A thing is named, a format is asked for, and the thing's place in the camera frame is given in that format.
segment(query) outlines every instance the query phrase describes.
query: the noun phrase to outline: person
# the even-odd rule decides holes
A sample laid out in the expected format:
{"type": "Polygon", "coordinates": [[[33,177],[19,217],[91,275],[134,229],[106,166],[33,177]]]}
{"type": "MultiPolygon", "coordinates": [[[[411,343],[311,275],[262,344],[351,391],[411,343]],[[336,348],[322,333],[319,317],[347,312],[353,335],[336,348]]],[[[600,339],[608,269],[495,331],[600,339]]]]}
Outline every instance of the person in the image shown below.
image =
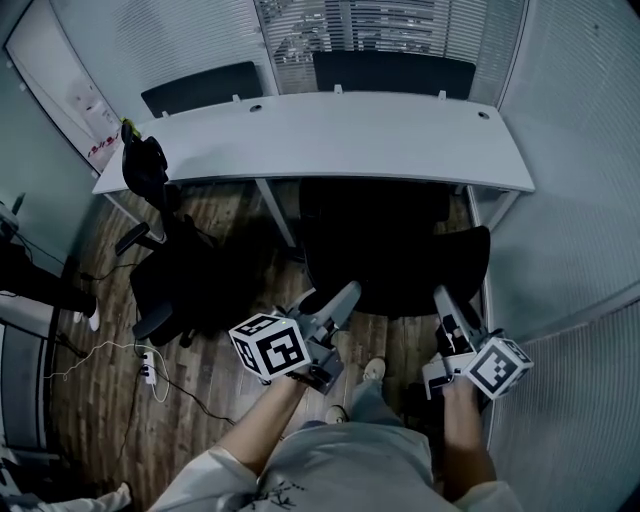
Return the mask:
{"type": "Polygon", "coordinates": [[[0,257],[0,290],[73,311],[75,323],[84,317],[92,331],[100,328],[96,297],[34,265],[22,245],[0,242],[0,257]]]}
{"type": "Polygon", "coordinates": [[[456,377],[445,394],[444,496],[433,490],[427,438],[404,428],[382,398],[385,363],[373,359],[354,390],[350,418],[333,406],[326,422],[278,441],[305,385],[275,380],[249,412],[191,461],[151,510],[518,511],[482,443],[475,387],[456,377]]]}
{"type": "Polygon", "coordinates": [[[131,505],[131,488],[123,482],[116,491],[97,499],[78,498],[60,503],[45,503],[43,501],[27,503],[20,496],[4,498],[3,501],[11,512],[117,512],[131,505]]]}

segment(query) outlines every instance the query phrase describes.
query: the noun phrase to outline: person's arm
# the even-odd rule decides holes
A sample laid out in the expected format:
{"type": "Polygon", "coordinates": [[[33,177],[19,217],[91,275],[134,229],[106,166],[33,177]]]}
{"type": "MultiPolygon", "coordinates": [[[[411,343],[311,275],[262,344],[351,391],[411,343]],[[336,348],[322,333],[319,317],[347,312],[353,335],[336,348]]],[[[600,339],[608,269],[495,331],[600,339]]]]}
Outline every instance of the person's arm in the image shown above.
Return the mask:
{"type": "Polygon", "coordinates": [[[473,383],[456,377],[443,394],[444,497],[454,502],[472,487],[496,481],[496,472],[482,440],[473,383]]]}
{"type": "Polygon", "coordinates": [[[275,380],[216,446],[260,476],[306,388],[306,384],[289,377],[275,380]]]}

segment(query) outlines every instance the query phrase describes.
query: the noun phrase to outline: window blinds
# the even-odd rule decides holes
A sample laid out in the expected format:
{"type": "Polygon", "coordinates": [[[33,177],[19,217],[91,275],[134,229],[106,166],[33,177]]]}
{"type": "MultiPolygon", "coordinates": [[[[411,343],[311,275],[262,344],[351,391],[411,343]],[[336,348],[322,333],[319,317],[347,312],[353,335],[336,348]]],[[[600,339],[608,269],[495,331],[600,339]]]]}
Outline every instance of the window blinds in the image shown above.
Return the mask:
{"type": "Polygon", "coordinates": [[[252,61],[276,92],[251,0],[51,0],[82,64],[118,116],[153,119],[140,93],[252,61]]]}
{"type": "Polygon", "coordinates": [[[255,0],[280,92],[316,91],[312,54],[419,53],[472,62],[471,101],[496,105],[524,0],[255,0]]]}

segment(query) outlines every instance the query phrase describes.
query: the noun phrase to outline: person's leg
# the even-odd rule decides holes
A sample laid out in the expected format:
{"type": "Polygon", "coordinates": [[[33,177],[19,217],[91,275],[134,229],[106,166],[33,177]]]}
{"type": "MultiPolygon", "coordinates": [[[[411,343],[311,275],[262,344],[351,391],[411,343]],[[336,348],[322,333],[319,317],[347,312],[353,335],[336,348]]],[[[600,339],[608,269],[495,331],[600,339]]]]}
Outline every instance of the person's leg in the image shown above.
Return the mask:
{"type": "Polygon", "coordinates": [[[98,302],[93,295],[36,267],[26,257],[11,261],[3,271],[7,273],[2,280],[3,288],[10,293],[50,306],[78,311],[87,317],[96,312],[98,302]]]}
{"type": "Polygon", "coordinates": [[[62,503],[39,503],[38,509],[43,512],[116,512],[131,503],[131,491],[127,484],[122,484],[115,492],[110,492],[98,499],[80,498],[62,503]]]}
{"type": "Polygon", "coordinates": [[[402,420],[394,414],[382,398],[384,371],[385,364],[382,358],[369,361],[363,381],[353,392],[350,421],[404,427],[402,420]]]}

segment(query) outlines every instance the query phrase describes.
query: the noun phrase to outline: person's hand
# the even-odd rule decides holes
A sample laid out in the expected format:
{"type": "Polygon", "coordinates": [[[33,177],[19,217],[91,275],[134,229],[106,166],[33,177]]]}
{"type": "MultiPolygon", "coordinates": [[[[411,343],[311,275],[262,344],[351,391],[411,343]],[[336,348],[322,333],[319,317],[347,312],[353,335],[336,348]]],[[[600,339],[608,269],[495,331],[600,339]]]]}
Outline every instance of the person's hand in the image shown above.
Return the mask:
{"type": "Polygon", "coordinates": [[[442,394],[445,400],[475,403],[476,386],[467,377],[456,375],[453,378],[453,382],[442,389],[442,394]]]}

